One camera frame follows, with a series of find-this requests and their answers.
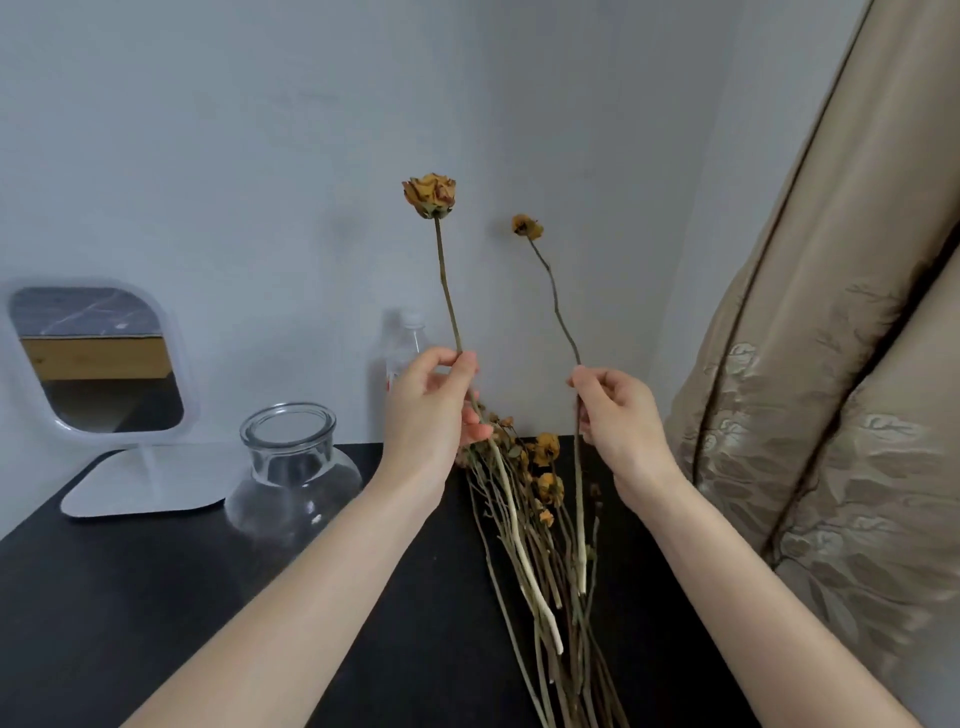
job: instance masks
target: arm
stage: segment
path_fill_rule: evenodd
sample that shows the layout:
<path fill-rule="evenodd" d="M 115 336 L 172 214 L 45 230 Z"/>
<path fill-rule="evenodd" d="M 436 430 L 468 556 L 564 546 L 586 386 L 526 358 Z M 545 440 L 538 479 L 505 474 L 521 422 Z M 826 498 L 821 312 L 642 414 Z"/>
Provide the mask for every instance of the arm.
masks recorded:
<path fill-rule="evenodd" d="M 581 429 L 653 534 L 764 728 L 919 723 L 690 486 L 653 395 L 622 372 L 578 367 Z"/>
<path fill-rule="evenodd" d="M 453 365 L 449 376 L 433 374 Z M 464 405 L 476 357 L 422 354 L 387 403 L 376 475 L 317 539 L 125 723 L 304 725 L 396 563 L 443 494 L 457 448 L 489 425 Z"/>

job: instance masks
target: beige curtain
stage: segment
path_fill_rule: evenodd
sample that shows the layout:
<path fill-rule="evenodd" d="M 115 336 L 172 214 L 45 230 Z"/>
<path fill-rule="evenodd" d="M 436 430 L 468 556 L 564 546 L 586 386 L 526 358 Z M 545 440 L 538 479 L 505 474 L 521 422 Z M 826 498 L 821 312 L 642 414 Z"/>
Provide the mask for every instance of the beige curtain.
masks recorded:
<path fill-rule="evenodd" d="M 960 3 L 875 0 L 667 421 L 881 674 L 960 590 L 960 261 L 932 275 L 958 218 Z"/>

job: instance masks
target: dried flower bud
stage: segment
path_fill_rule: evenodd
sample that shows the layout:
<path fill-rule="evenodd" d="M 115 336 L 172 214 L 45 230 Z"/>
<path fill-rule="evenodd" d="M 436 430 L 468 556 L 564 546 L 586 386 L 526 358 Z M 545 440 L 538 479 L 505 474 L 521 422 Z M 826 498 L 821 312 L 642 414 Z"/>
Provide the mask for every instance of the dried flower bud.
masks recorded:
<path fill-rule="evenodd" d="M 433 173 L 411 177 L 403 183 L 403 196 L 414 209 L 428 220 L 445 218 L 453 209 L 457 183 L 450 177 Z"/>
<path fill-rule="evenodd" d="M 542 432 L 537 435 L 535 447 L 534 462 L 541 468 L 546 468 L 560 454 L 560 438 L 553 432 Z"/>
<path fill-rule="evenodd" d="M 525 237 L 531 242 L 543 235 L 543 225 L 529 215 L 514 215 L 514 235 Z"/>
<path fill-rule="evenodd" d="M 544 503 L 560 505 L 564 502 L 564 482 L 552 473 L 537 478 L 537 495 Z"/>

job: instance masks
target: forearm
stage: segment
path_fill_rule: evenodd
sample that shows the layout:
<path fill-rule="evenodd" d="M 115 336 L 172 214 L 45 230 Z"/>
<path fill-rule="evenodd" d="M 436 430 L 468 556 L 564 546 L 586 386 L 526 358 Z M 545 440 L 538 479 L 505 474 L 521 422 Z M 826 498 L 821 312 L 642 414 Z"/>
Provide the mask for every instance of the forearm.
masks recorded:
<path fill-rule="evenodd" d="M 919 724 L 677 473 L 641 517 L 764 728 Z"/>
<path fill-rule="evenodd" d="M 416 484 L 385 479 L 375 476 L 126 725 L 304 725 L 429 512 Z"/>

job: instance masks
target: mirror frame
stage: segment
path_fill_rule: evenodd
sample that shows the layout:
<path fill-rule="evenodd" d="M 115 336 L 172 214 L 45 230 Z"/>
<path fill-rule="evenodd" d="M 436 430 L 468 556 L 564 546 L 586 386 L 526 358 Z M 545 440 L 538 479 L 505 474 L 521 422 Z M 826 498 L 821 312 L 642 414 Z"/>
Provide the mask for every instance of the mirror frame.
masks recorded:
<path fill-rule="evenodd" d="M 170 366 L 177 380 L 180 390 L 180 401 L 183 403 L 183 419 L 170 429 L 147 432 L 88 432 L 64 422 L 54 411 L 47 399 L 40 383 L 39 376 L 34 371 L 20 337 L 13 325 L 10 311 L 13 294 L 23 288 L 118 288 L 126 291 L 154 310 L 160 321 L 160 333 L 170 357 Z M 122 280 L 111 278 L 84 277 L 52 277 L 33 276 L 10 279 L 0 285 L 0 303 L 3 305 L 3 315 L 0 316 L 0 346 L 7 351 L 14 352 L 12 359 L 13 372 L 18 383 L 29 400 L 31 409 L 42 422 L 57 435 L 73 442 L 96 446 L 129 446 L 129 445 L 158 445 L 178 440 L 193 427 L 200 416 L 199 398 L 193 377 L 187 366 L 187 358 L 180 330 L 170 315 L 157 300 L 147 291 Z"/>

